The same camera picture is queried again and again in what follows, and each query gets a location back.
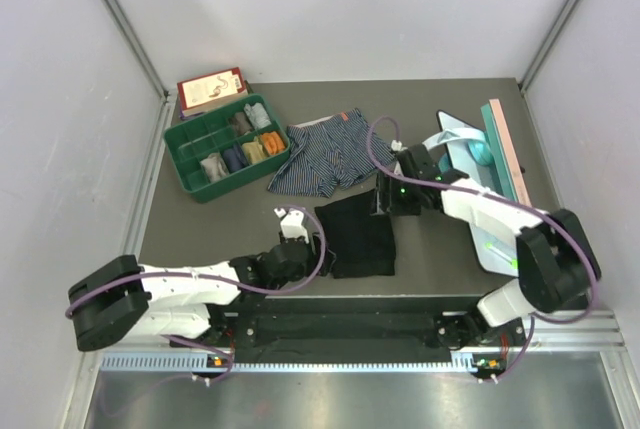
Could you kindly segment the black underwear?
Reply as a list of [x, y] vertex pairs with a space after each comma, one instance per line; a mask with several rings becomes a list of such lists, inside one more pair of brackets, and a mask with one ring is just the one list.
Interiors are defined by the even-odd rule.
[[370, 190], [314, 208], [334, 255], [335, 279], [394, 276], [396, 244], [391, 219], [375, 215]]

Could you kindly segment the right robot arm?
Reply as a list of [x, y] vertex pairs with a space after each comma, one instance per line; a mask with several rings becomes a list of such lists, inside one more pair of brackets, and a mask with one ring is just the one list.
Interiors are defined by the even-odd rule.
[[518, 318], [553, 322], [554, 313], [580, 298], [587, 299], [584, 311], [591, 312], [601, 270], [574, 212], [530, 207], [460, 170], [441, 171], [421, 144], [396, 152], [398, 172], [375, 155], [369, 158], [384, 175], [408, 185], [421, 207], [479, 228], [515, 263], [516, 275], [470, 310], [466, 329], [474, 342], [492, 343]]

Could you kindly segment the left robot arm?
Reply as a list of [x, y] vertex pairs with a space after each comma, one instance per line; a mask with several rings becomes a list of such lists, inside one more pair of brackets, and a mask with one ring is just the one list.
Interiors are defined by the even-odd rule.
[[293, 292], [329, 274], [335, 261], [318, 233], [281, 238], [267, 252], [200, 267], [156, 267], [122, 255], [69, 289], [65, 315], [81, 352], [164, 336], [212, 346], [226, 336], [225, 307], [250, 296]]

